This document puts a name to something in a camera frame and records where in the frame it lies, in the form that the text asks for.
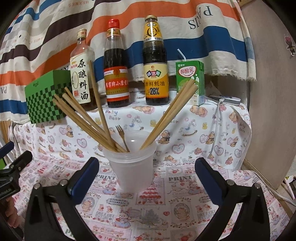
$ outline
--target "wall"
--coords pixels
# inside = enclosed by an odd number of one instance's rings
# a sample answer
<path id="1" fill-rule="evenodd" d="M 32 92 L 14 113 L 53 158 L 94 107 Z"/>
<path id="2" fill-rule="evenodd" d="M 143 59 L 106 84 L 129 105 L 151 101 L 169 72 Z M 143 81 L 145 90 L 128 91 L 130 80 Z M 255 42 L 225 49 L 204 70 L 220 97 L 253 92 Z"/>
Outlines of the wall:
<path id="1" fill-rule="evenodd" d="M 246 158 L 277 188 L 296 154 L 296 56 L 284 41 L 286 27 L 265 3 L 256 0 L 242 12 L 257 70 L 257 82 L 251 83 L 252 141 Z"/>

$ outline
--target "gold bottle cap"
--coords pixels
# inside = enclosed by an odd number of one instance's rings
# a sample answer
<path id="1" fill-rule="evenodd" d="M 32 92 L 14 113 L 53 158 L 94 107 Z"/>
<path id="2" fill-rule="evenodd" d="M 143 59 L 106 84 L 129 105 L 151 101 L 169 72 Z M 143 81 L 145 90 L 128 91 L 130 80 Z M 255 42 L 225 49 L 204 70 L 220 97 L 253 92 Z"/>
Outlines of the gold bottle cap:
<path id="1" fill-rule="evenodd" d="M 78 30 L 77 38 L 86 38 L 86 29 L 82 28 Z"/>
<path id="2" fill-rule="evenodd" d="M 145 17 L 145 21 L 146 21 L 147 19 L 149 19 L 149 18 L 154 18 L 154 19 L 156 19 L 156 21 L 157 21 L 157 17 L 154 16 L 154 15 L 148 15 L 147 17 Z"/>

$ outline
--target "white cable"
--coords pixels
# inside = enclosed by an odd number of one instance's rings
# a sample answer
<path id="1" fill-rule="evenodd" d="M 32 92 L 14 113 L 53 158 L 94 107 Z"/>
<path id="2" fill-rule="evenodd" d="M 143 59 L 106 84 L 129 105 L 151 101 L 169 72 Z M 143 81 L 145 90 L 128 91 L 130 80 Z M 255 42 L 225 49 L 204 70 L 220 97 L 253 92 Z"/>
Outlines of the white cable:
<path id="1" fill-rule="evenodd" d="M 220 98 L 219 100 L 219 103 L 217 105 L 217 117 L 216 117 L 216 129 L 215 129 L 215 137 L 214 137 L 214 141 L 213 141 L 213 144 L 212 144 L 212 149 L 210 151 L 210 155 L 212 155 L 213 153 L 213 150 L 214 150 L 214 146 L 215 146 L 215 142 L 216 142 L 216 137 L 217 137 L 217 134 L 218 134 L 218 122 L 219 122 L 219 107 L 220 107 L 220 104 L 224 101 L 224 98 Z"/>
<path id="2" fill-rule="evenodd" d="M 278 198 L 283 199 L 284 201 L 286 201 L 287 203 L 289 203 L 289 204 L 291 204 L 291 205 L 293 205 L 293 206 L 296 206 L 296 203 L 293 203 L 293 201 L 291 201 L 290 199 L 288 199 L 288 198 L 286 198 L 286 197 L 280 195 L 277 191 L 275 191 L 275 190 L 272 189 L 270 186 L 268 186 L 268 185 L 266 184 L 266 182 L 262 179 L 261 176 L 259 176 L 259 174 L 258 174 L 257 172 L 255 172 L 255 171 L 253 171 L 253 172 L 254 172 L 254 173 L 260 178 L 260 180 L 265 184 L 265 186 L 268 188 L 268 190 L 269 190 L 270 192 L 273 193 L 273 195 L 275 195 L 275 196 L 278 197 Z"/>
<path id="3" fill-rule="evenodd" d="M 212 100 L 214 102 L 217 102 L 216 100 L 213 100 L 209 97 L 206 97 L 206 99 L 209 99 L 209 100 Z M 220 104 L 224 101 L 224 98 L 220 98 L 219 102 L 218 102 L 218 105 L 217 105 L 217 121 L 216 121 L 216 129 L 215 129 L 215 137 L 214 137 L 214 142 L 213 142 L 213 145 L 212 145 L 212 149 L 211 149 L 211 152 L 210 154 L 212 154 L 213 150 L 214 150 L 214 145 L 215 145 L 215 141 L 216 141 L 216 137 L 217 137 L 217 131 L 218 131 L 218 121 L 219 121 L 219 106 Z M 267 189 L 276 197 L 280 198 L 280 199 L 283 199 L 284 201 L 286 201 L 287 203 L 293 205 L 293 206 L 296 206 L 296 203 L 293 203 L 293 201 L 291 201 L 290 199 L 280 195 L 276 190 L 272 189 L 270 186 L 268 186 L 266 184 L 266 182 L 262 179 L 262 177 L 255 171 L 253 171 L 259 178 L 260 180 L 265 184 L 265 186 L 267 187 Z"/>

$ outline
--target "blue gripper pad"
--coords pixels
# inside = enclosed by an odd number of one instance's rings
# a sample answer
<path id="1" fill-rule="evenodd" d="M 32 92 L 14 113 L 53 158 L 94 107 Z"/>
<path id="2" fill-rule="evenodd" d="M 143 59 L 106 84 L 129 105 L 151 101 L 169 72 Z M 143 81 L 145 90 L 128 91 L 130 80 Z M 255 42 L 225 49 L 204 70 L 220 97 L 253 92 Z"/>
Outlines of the blue gripper pad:
<path id="1" fill-rule="evenodd" d="M 67 191 L 74 205 L 78 205 L 83 201 L 89 187 L 99 172 L 99 167 L 98 159 L 91 157 L 84 167 L 76 171 L 69 180 Z"/>
<path id="2" fill-rule="evenodd" d="M 15 145 L 12 141 L 8 142 L 4 147 L 0 149 L 0 158 L 5 157 L 10 151 L 13 150 Z"/>
<path id="3" fill-rule="evenodd" d="M 219 172 L 214 171 L 204 158 L 195 161 L 195 172 L 213 204 L 220 206 L 227 194 L 227 184 Z"/>

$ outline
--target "cooking wine bottle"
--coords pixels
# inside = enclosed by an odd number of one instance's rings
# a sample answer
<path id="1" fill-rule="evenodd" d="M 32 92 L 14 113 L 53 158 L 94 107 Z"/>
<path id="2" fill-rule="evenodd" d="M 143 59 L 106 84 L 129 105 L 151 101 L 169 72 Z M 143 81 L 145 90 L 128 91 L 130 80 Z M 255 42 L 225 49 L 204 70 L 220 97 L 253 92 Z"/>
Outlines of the cooking wine bottle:
<path id="1" fill-rule="evenodd" d="M 86 110 L 93 110 L 97 107 L 91 84 L 91 71 L 87 63 L 94 62 L 94 50 L 86 43 L 86 29 L 78 31 L 77 46 L 70 55 L 70 73 L 72 93 L 74 98 Z"/>
<path id="2" fill-rule="evenodd" d="M 168 104 L 170 98 L 166 50 L 157 17 L 154 15 L 145 18 L 143 64 L 146 103 Z"/>
<path id="3" fill-rule="evenodd" d="M 108 22 L 104 53 L 104 79 L 108 107 L 128 105 L 130 100 L 126 58 L 118 19 L 111 19 Z"/>

